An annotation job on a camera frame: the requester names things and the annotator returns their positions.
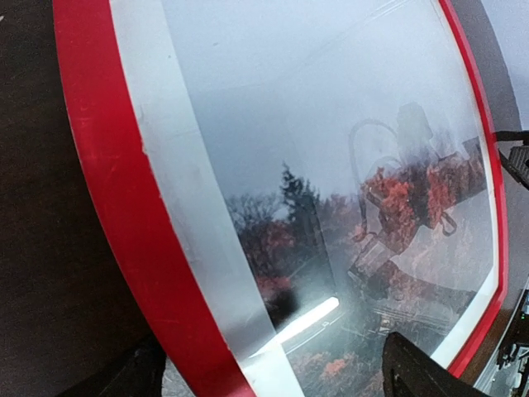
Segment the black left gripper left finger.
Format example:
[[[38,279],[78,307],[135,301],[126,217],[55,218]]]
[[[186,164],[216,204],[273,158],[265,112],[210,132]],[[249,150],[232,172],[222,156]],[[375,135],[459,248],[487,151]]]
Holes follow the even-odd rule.
[[[59,396],[161,396],[166,354],[154,334]]]

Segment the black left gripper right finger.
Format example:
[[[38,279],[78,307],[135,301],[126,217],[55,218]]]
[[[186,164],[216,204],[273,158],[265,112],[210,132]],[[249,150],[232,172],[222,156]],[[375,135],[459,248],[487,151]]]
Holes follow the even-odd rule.
[[[384,395],[389,397],[485,397],[457,379],[399,332],[391,332],[382,354]]]

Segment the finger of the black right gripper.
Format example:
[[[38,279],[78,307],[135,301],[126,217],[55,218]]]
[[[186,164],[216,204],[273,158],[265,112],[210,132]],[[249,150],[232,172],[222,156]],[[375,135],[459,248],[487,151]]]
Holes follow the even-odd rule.
[[[528,175],[528,130],[522,131],[499,131],[495,132],[496,141],[514,142],[520,141],[522,144],[513,146],[506,157],[501,151],[498,151],[502,167],[512,176],[520,185],[529,188]]]

